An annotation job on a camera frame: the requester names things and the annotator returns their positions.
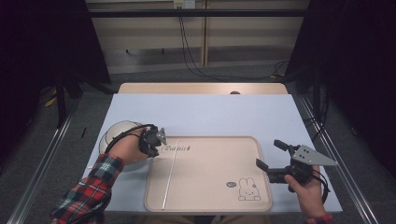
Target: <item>shirt cuff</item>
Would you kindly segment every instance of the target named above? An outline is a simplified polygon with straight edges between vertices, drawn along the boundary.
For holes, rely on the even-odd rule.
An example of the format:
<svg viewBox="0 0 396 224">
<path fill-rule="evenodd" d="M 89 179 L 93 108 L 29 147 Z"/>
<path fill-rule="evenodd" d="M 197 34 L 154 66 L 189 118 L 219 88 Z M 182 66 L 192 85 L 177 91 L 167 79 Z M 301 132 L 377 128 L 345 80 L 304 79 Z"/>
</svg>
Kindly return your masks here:
<svg viewBox="0 0 396 224">
<path fill-rule="evenodd" d="M 325 215 L 323 217 L 309 218 L 305 224 L 327 224 L 332 223 L 332 215 Z"/>
<path fill-rule="evenodd" d="M 113 187 L 123 167 L 122 159 L 117 156 L 108 153 L 101 154 L 90 171 L 90 176 L 99 177 L 110 187 Z"/>
</svg>

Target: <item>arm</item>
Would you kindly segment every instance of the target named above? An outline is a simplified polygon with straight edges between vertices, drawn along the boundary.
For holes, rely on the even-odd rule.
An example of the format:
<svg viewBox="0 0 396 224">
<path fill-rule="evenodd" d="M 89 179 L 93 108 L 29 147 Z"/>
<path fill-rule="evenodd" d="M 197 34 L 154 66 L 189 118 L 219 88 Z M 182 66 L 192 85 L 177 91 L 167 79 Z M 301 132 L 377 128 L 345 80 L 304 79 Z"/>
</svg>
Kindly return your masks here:
<svg viewBox="0 0 396 224">
<path fill-rule="evenodd" d="M 140 136 L 142 129 L 133 132 Z M 111 188 L 124 164 L 145 160 L 136 135 L 122 138 L 108 154 L 99 156 L 90 174 L 70 189 L 51 211 L 52 223 L 104 223 L 103 211 L 111 199 Z"/>
<path fill-rule="evenodd" d="M 319 167 L 314 166 L 314 175 L 319 176 Z M 332 216 L 326 213 L 321 199 L 321 184 L 312 179 L 308 184 L 301 186 L 291 175 L 285 175 L 286 182 L 297 193 L 300 208 L 308 219 L 307 224 L 332 224 Z"/>
</svg>

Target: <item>beige tray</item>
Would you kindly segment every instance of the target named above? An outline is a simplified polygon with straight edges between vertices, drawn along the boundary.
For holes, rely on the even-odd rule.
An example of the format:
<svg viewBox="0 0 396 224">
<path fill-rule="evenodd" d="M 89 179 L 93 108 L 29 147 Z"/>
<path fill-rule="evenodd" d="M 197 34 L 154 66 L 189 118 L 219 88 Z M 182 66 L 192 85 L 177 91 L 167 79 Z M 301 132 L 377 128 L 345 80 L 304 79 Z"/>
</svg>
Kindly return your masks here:
<svg viewBox="0 0 396 224">
<path fill-rule="evenodd" d="M 256 167 L 257 141 L 167 137 L 152 160 L 146 207 L 152 212 L 260 212 L 271 207 L 268 178 Z"/>
</svg>

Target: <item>red plaid sleeve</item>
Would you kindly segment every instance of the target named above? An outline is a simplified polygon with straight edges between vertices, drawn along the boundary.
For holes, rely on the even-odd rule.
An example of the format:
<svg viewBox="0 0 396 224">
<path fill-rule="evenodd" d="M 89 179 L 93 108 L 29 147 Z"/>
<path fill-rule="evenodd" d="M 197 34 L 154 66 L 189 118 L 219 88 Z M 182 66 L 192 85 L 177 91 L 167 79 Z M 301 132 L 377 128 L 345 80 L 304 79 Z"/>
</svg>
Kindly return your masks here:
<svg viewBox="0 0 396 224">
<path fill-rule="evenodd" d="M 100 155 L 90 174 L 70 189 L 51 211 L 52 223 L 104 223 L 103 211 L 110 202 L 111 187 L 122 168 L 120 158 Z"/>
<path fill-rule="evenodd" d="M 332 215 L 326 215 L 323 217 L 309 218 L 305 221 L 305 224 L 333 224 Z"/>
</svg>

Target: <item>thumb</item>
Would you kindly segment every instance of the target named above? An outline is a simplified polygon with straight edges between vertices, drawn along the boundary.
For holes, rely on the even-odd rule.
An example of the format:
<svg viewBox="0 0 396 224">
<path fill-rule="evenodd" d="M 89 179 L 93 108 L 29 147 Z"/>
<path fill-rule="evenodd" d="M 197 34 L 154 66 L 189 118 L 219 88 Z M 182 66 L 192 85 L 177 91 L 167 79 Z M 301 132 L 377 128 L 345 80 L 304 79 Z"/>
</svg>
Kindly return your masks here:
<svg viewBox="0 0 396 224">
<path fill-rule="evenodd" d="M 291 175 L 285 175 L 285 181 L 290 185 L 290 187 L 296 192 L 299 193 L 302 189 L 303 186 L 300 185 L 299 182 L 297 182 L 296 179 L 294 179 L 293 176 Z"/>
</svg>

